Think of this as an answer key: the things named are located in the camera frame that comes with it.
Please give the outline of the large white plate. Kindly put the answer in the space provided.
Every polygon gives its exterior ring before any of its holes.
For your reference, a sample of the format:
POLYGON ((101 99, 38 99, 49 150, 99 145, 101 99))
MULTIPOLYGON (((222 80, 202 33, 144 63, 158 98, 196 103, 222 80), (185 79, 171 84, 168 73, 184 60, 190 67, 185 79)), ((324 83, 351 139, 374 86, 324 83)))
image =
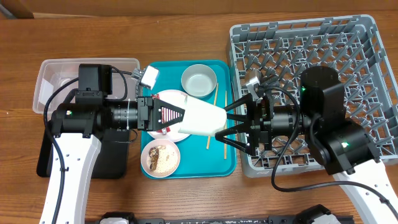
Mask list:
MULTIPOLYGON (((174 106, 183 108, 187 94, 180 90, 163 90, 156 93, 154 96, 174 106)), ((172 142, 179 142, 189 137, 189 134, 179 133, 179 129, 180 123, 177 123, 167 127, 165 133, 159 130, 148 132, 148 134, 154 139, 168 139, 172 142)))

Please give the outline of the brown food scrap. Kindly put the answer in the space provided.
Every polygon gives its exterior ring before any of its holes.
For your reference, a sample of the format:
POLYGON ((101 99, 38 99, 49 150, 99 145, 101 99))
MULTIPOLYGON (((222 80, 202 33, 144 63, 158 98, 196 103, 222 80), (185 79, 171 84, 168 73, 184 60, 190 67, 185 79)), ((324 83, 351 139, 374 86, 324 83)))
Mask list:
POLYGON ((159 152, 160 150, 166 149, 166 146, 159 145, 154 146, 149 149, 149 158, 150 158, 150 165, 149 168, 151 171, 155 171, 157 168, 157 162, 159 160, 159 152))

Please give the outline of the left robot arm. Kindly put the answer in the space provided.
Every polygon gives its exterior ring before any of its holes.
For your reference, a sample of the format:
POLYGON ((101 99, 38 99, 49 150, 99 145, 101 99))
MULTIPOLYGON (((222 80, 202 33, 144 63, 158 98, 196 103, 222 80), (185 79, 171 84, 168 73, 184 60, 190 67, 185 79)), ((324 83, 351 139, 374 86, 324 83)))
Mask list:
POLYGON ((107 130, 158 131, 184 117, 184 109, 153 96, 110 99, 114 73, 126 75, 112 65, 81 64, 78 77, 50 96, 52 100, 69 85, 78 83, 55 111, 44 111, 53 162, 41 223, 85 221, 91 176, 107 130))

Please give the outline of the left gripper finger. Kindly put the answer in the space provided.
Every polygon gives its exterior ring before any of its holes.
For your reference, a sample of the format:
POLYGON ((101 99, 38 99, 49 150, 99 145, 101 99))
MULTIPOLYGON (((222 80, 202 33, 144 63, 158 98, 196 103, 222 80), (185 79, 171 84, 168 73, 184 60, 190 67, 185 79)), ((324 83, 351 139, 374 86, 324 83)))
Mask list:
POLYGON ((163 128, 169 127, 169 126, 171 126, 171 125, 173 125, 173 124, 182 122, 182 121, 183 121, 183 116, 182 116, 182 117, 178 117, 178 118, 171 119, 171 120, 169 120, 169 121, 162 121, 161 119, 157 119, 157 120, 155 121, 154 126, 153 126, 153 130, 154 130, 154 131, 158 131, 158 130, 161 130, 161 129, 163 129, 163 128))
POLYGON ((154 116, 183 116, 185 110, 165 102, 159 98, 153 97, 153 110, 152 114, 154 116))

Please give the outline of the white cup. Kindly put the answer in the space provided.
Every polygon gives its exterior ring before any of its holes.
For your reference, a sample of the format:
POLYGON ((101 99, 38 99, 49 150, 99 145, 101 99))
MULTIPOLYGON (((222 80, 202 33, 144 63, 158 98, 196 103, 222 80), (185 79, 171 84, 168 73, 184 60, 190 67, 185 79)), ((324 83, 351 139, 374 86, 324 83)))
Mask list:
POLYGON ((198 136, 214 136, 224 130, 227 113, 223 108, 187 96, 184 101, 184 116, 179 133, 198 136))

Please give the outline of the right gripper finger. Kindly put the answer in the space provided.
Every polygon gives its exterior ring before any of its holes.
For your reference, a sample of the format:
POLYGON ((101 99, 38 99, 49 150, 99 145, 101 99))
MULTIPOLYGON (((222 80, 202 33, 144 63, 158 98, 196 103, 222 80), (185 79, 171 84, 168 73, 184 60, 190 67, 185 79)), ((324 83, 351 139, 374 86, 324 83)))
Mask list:
POLYGON ((249 121, 249 116, 246 114, 229 113, 229 111, 238 110, 242 105, 246 105, 246 106, 252 105, 252 94, 248 93, 248 94, 242 96, 240 99, 236 100, 235 102, 225 106, 224 110, 227 113, 227 119, 234 120, 234 121, 240 121, 240 122, 249 121))
POLYGON ((225 143, 229 146, 232 146, 240 151, 252 155, 252 137, 251 137, 251 128, 247 123, 238 124, 231 128, 227 128, 215 133, 215 139, 219 142, 225 143), (230 135, 235 134, 244 134, 246 141, 238 141, 228 138, 230 135))

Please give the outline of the red silver snack wrapper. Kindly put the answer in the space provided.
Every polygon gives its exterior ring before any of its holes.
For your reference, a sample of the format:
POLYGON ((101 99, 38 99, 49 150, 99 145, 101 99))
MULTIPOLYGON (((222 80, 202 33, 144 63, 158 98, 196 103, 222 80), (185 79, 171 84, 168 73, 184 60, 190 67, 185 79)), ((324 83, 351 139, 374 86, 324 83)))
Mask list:
POLYGON ((167 126, 166 128, 162 128, 162 129, 160 129, 160 130, 157 130, 157 132, 158 132, 158 133, 161 133, 161 134, 163 134, 163 135, 166 135, 167 133, 170 132, 170 127, 167 126))

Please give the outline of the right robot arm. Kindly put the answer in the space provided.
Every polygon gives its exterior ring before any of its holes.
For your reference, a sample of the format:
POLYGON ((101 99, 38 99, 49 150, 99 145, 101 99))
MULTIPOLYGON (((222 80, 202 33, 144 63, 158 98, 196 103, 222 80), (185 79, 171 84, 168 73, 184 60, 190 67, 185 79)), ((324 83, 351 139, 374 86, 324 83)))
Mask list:
POLYGON ((338 73, 316 66, 299 77, 299 98, 277 106, 272 97, 280 90, 276 76, 265 78, 253 70, 247 95, 226 107, 236 126, 218 131, 216 140, 252 156, 260 145, 270 149, 276 137, 292 143, 302 135, 311 156, 333 176, 331 184, 343 189, 363 222, 396 223, 397 195, 370 135, 346 116, 338 73))

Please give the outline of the grey bowl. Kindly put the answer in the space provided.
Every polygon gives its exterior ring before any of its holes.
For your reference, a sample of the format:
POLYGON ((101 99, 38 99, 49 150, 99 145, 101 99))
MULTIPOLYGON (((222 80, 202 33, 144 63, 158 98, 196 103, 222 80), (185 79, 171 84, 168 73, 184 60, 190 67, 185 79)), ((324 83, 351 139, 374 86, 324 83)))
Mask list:
POLYGON ((215 71, 204 64, 194 64, 182 73, 182 88, 190 96, 204 98, 216 88, 218 83, 215 71))

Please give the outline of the small pink bowl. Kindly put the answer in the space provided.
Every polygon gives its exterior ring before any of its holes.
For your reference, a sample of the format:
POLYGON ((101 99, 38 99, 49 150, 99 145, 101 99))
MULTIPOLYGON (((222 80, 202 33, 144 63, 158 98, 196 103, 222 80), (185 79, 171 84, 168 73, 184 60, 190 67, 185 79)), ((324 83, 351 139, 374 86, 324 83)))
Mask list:
POLYGON ((141 152, 141 168, 143 170, 143 173, 147 174, 149 177, 153 177, 156 179, 166 178, 172 175, 177 170, 179 164, 179 148, 174 142, 167 139, 155 139, 146 144, 141 152), (149 149, 159 145, 166 146, 166 149, 160 150, 157 168, 155 171, 151 171, 149 168, 149 149))

